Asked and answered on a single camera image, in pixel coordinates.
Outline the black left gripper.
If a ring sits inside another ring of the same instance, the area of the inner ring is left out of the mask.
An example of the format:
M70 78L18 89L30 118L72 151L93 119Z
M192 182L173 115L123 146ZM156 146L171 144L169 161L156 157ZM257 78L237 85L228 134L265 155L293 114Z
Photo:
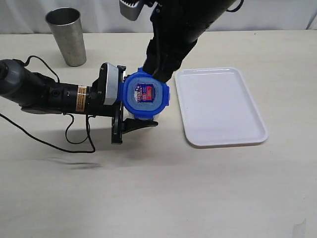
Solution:
M131 118L123 121L120 86L123 83L125 70L125 66L103 63L98 78L89 89L89 102L85 109L89 115L111 118L112 144L122 144L122 134L159 124L154 120Z

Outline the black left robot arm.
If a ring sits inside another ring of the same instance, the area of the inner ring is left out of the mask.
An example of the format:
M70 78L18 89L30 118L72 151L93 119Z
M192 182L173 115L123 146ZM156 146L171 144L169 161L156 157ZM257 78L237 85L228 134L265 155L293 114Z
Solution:
M0 95L32 114L110 117L111 142L121 144L123 104L118 93L125 70L124 66L103 63L93 84L81 86L31 72L17 59L3 59L0 62Z

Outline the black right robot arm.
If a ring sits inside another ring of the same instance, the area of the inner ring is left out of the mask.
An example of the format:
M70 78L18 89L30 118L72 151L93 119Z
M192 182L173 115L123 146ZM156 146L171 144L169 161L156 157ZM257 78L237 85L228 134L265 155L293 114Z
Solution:
M112 119L112 134L121 136L157 126L155 116L169 105L167 81L196 45L198 38L225 12L232 0L121 0L120 13L135 21L144 6L153 7L153 38L141 68L120 86L120 108Z

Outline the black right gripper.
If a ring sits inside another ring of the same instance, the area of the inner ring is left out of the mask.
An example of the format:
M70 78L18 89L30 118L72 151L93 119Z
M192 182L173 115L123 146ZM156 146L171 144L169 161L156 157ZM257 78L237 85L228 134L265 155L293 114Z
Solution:
M211 25L209 0L158 0L143 71L166 83Z

